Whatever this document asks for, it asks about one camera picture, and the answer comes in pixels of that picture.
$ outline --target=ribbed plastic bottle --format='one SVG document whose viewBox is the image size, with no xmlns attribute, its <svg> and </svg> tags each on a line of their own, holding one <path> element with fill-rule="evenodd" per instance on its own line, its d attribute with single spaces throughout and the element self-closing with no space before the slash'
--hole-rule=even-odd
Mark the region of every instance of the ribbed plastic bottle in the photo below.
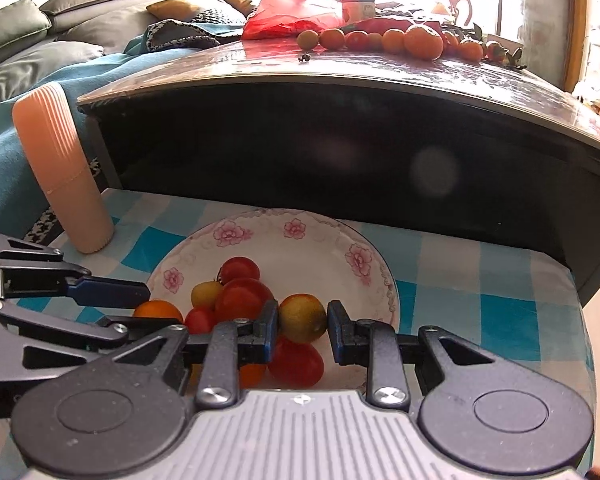
<svg viewBox="0 0 600 480">
<path fill-rule="evenodd" d="M 13 105 L 13 124 L 51 209 L 81 253 L 99 251 L 113 222 L 84 156 L 69 103 L 58 83 L 45 84 Z"/>
</svg>

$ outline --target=orange fruit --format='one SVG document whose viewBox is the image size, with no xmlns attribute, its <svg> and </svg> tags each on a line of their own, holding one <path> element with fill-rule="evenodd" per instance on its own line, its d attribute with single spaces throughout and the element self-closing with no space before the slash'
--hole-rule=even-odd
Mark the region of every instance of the orange fruit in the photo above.
<svg viewBox="0 0 600 480">
<path fill-rule="evenodd" d="M 370 32 L 369 38 L 369 50 L 382 50 L 382 34 L 377 32 Z"/>
<path fill-rule="evenodd" d="M 311 343 L 327 330 L 327 313 L 311 294 L 292 294 L 278 309 L 280 332 L 294 343 Z"/>
<path fill-rule="evenodd" d="M 382 35 L 382 48 L 390 54 L 404 52 L 404 32 L 398 28 L 390 28 Z"/>
<path fill-rule="evenodd" d="M 304 30 L 298 34 L 298 46 L 302 50 L 313 50 L 320 41 L 320 34 L 314 30 Z"/>
<path fill-rule="evenodd" d="M 240 387 L 243 390 L 255 388 L 258 386 L 264 372 L 267 370 L 267 365 L 249 364 L 240 367 Z"/>
<path fill-rule="evenodd" d="M 197 284 L 191 289 L 191 306 L 209 308 L 211 310 L 216 307 L 216 299 L 222 290 L 220 282 L 203 282 Z"/>
<path fill-rule="evenodd" d="M 458 45 L 460 42 L 458 41 L 458 37 L 452 33 L 450 30 L 445 30 L 442 33 L 442 39 L 445 41 L 445 53 L 446 54 L 455 54 L 458 51 Z"/>
<path fill-rule="evenodd" d="M 328 50 L 338 50 L 344 46 L 344 32 L 339 28 L 328 28 L 320 35 L 320 44 Z"/>
<path fill-rule="evenodd" d="M 471 38 L 464 38 L 458 45 L 458 56 L 465 61 L 479 63 L 484 57 L 482 43 L 472 40 Z"/>
<path fill-rule="evenodd" d="M 349 50 L 368 50 L 369 35 L 364 30 L 354 30 L 344 37 L 344 44 Z"/>
<path fill-rule="evenodd" d="M 168 301 L 149 300 L 136 307 L 133 317 L 172 317 L 183 323 L 182 313 Z"/>
<path fill-rule="evenodd" d="M 442 56 L 445 42 L 427 25 L 411 25 L 404 33 L 404 48 L 413 57 L 433 61 Z"/>
</svg>

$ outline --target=teal blanket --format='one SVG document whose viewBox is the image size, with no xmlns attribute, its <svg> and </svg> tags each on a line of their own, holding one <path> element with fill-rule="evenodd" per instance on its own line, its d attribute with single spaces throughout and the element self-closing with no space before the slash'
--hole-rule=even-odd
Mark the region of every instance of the teal blanket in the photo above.
<svg viewBox="0 0 600 480">
<path fill-rule="evenodd" d="M 141 56 L 110 54 L 61 68 L 34 88 L 51 81 L 60 83 L 71 106 L 82 146 L 90 159 L 93 150 L 86 138 L 85 115 L 75 107 L 76 99 L 112 81 L 192 52 L 196 50 L 177 48 Z M 11 120 L 11 108 L 19 97 L 0 103 L 0 232 L 22 238 L 46 210 L 48 203 L 24 156 Z"/>
</svg>

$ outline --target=houndstooth fabric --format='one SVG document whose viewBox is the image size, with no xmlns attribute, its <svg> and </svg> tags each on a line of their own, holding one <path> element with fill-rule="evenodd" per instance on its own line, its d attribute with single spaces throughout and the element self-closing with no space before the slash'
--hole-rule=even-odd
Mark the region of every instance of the houndstooth fabric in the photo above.
<svg viewBox="0 0 600 480">
<path fill-rule="evenodd" d="M 178 20 L 162 20 L 149 25 L 146 30 L 146 49 L 148 52 L 159 52 L 169 48 L 199 48 L 205 50 L 220 45 L 205 30 L 193 23 Z"/>
<path fill-rule="evenodd" d="M 239 10 L 231 7 L 228 9 L 206 9 L 200 12 L 194 19 L 193 23 L 221 23 L 223 25 L 244 25 L 247 19 Z"/>
<path fill-rule="evenodd" d="M 100 176 L 100 163 L 97 158 L 94 158 L 89 164 L 91 176 L 98 182 Z M 24 241 L 33 242 L 35 244 L 49 244 L 54 238 L 58 237 L 62 232 L 62 228 L 58 223 L 58 218 L 51 208 L 48 208 L 42 213 L 38 221 L 33 224 L 33 227 L 24 236 Z"/>
</svg>

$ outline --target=yellow pillow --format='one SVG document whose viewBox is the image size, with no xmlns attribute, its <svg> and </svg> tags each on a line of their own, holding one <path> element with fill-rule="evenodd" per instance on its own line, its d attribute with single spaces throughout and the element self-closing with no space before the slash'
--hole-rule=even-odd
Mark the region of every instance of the yellow pillow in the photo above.
<svg viewBox="0 0 600 480">
<path fill-rule="evenodd" d="M 225 0 L 226 3 L 231 5 L 235 10 L 239 10 L 245 17 L 249 16 L 256 5 L 252 0 Z"/>
<path fill-rule="evenodd" d="M 159 20 L 190 22 L 205 9 L 187 0 L 163 0 L 147 6 L 146 10 Z"/>
</svg>

